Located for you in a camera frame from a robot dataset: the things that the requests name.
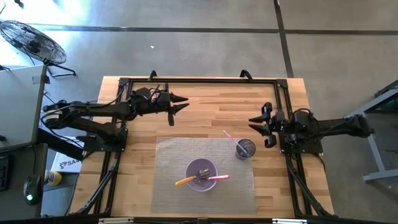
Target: fan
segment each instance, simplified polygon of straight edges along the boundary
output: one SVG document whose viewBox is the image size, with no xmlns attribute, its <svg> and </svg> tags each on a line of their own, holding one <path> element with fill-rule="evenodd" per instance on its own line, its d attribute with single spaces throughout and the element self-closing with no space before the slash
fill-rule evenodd
<svg viewBox="0 0 398 224">
<path fill-rule="evenodd" d="M 37 29 L 18 21 L 8 20 L 0 23 L 0 34 L 12 46 L 28 56 L 40 60 L 44 65 L 56 66 L 72 72 L 53 75 L 48 70 L 52 77 L 76 75 L 75 71 L 60 66 L 67 60 L 67 55 L 62 47 Z"/>
</svg>

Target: computer mouse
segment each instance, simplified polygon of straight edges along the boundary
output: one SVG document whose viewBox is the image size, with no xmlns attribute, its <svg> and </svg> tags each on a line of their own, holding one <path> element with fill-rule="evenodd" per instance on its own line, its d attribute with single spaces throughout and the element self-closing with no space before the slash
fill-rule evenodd
<svg viewBox="0 0 398 224">
<path fill-rule="evenodd" d="M 40 202 L 43 194 L 42 177 L 38 174 L 28 176 L 24 183 L 24 197 L 28 205 Z"/>
</svg>

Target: fan stand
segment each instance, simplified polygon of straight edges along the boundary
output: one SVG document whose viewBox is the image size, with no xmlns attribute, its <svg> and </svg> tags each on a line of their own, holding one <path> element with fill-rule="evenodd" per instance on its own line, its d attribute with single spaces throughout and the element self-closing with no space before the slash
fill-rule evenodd
<svg viewBox="0 0 398 224">
<path fill-rule="evenodd" d="M 74 70 L 69 69 L 69 68 L 65 68 L 65 67 L 60 66 L 60 65 L 56 65 L 56 64 L 50 62 L 50 61 L 49 61 L 48 59 L 46 59 L 46 58 L 43 60 L 43 64 L 47 67 L 47 71 L 49 71 L 49 74 L 51 75 L 51 77 L 64 77 L 64 76 L 69 76 L 69 75 L 73 75 L 73 76 L 76 75 L 76 72 L 75 72 Z M 70 71 L 71 73 L 63 73 L 63 74 L 54 75 L 54 74 L 50 71 L 49 66 L 55 66 L 55 67 L 58 67 L 58 68 L 62 68 L 62 69 L 64 69 L 64 70 Z"/>
</svg>

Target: gray placemat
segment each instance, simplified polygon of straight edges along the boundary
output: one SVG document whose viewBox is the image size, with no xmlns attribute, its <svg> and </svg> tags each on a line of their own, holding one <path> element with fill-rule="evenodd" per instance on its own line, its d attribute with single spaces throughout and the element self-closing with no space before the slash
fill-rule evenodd
<svg viewBox="0 0 398 224">
<path fill-rule="evenodd" d="M 251 160 L 238 160 L 235 149 L 229 139 L 157 138 L 152 213 L 255 213 Z M 208 192 L 196 192 L 187 184 L 176 187 L 188 164 L 198 158 L 209 159 L 219 175 L 231 178 L 219 180 Z"/>
</svg>

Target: concrete floor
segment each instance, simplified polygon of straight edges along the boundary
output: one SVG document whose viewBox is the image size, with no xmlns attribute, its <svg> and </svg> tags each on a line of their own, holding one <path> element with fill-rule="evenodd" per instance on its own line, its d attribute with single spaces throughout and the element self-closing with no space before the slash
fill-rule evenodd
<svg viewBox="0 0 398 224">
<path fill-rule="evenodd" d="M 272 0 L 23 2 L 20 9 L 11 1 L 0 19 L 103 27 L 278 28 Z M 286 29 L 398 29 L 396 1 L 280 0 L 280 6 Z M 151 70 L 158 75 L 236 77 L 246 68 L 254 77 L 287 77 L 279 34 L 44 32 L 67 52 L 64 66 L 78 74 L 51 79 L 47 91 L 57 101 L 94 100 L 104 75 L 149 75 Z M 294 76 L 305 79 L 318 119 L 348 114 L 397 78 L 398 35 L 289 34 L 287 44 Z M 7 42 L 0 42 L 0 52 L 1 65 L 32 65 Z M 335 213 L 396 222 L 398 179 L 362 181 L 363 174 L 377 171 L 367 141 L 338 136 L 322 144 Z M 391 167 L 398 163 L 394 153 L 383 152 L 382 157 Z M 73 184 L 73 178 L 64 184 Z M 70 192 L 71 187 L 46 192 L 43 213 L 63 215 Z M 54 198 L 64 198 L 64 203 L 57 207 Z"/>
</svg>

